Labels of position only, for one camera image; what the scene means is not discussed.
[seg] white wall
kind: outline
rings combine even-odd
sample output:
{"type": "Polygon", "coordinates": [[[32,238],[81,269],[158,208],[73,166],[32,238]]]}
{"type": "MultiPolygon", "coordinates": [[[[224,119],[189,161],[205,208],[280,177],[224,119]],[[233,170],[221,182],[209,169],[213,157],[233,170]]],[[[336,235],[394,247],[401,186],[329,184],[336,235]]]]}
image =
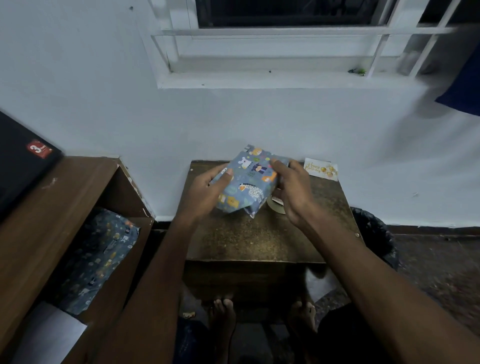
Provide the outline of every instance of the white wall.
{"type": "Polygon", "coordinates": [[[251,143],[338,163],[350,204],[387,223],[480,225],[480,120],[435,104],[443,89],[157,90],[130,5],[3,1],[0,109],[64,150],[122,155],[158,219],[191,159],[251,143]]]}

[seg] person's left hand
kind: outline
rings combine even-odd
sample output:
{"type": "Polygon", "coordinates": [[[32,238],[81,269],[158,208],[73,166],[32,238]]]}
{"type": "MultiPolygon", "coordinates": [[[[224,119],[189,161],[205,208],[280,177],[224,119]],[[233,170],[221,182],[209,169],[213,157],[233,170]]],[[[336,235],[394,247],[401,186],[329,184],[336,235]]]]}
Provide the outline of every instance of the person's left hand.
{"type": "Polygon", "coordinates": [[[229,168],[217,182],[210,185],[211,180],[226,166],[227,164],[222,164],[195,177],[180,202],[176,216],[198,221],[208,215],[218,202],[220,194],[233,179],[233,169],[229,168]]]}

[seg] person's right hand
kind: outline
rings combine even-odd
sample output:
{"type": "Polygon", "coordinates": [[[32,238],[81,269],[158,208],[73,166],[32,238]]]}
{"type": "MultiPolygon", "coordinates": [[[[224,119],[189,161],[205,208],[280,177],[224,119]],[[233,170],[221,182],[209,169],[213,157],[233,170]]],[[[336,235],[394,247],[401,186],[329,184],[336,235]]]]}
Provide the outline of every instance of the person's right hand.
{"type": "Polygon", "coordinates": [[[291,160],[287,167],[278,159],[272,159],[271,165],[283,177],[279,189],[273,192],[273,196],[282,199],[285,214],[290,222],[303,229],[306,215],[315,203],[310,188],[310,175],[296,160],[291,160]]]}

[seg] gift wrapped in animal-print paper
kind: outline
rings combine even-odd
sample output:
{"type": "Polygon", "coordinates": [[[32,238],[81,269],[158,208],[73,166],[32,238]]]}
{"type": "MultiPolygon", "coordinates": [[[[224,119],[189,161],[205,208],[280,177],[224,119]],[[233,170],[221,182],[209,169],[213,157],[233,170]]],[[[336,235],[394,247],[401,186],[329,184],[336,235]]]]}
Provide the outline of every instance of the gift wrapped in animal-print paper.
{"type": "Polygon", "coordinates": [[[243,208],[254,218],[276,187],[277,173],[270,164],[272,158],[288,165],[288,158],[247,145],[213,178],[212,183],[215,183],[227,169],[233,170],[233,179],[219,196],[216,206],[227,213],[243,208]]]}

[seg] bare foot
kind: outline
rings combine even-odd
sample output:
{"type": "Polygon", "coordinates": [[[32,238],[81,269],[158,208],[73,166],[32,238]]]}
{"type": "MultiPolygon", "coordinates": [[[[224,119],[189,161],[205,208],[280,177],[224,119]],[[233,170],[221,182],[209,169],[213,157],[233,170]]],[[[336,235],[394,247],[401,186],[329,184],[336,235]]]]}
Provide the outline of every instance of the bare foot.
{"type": "Polygon", "coordinates": [[[233,302],[215,300],[208,310],[208,318],[215,344],[215,364],[227,364],[230,339],[237,323],[233,302]]]}
{"type": "Polygon", "coordinates": [[[307,302],[303,305],[302,302],[297,301],[292,305],[287,316],[287,324],[299,340],[307,364],[318,362],[315,313],[313,304],[307,302]]]}

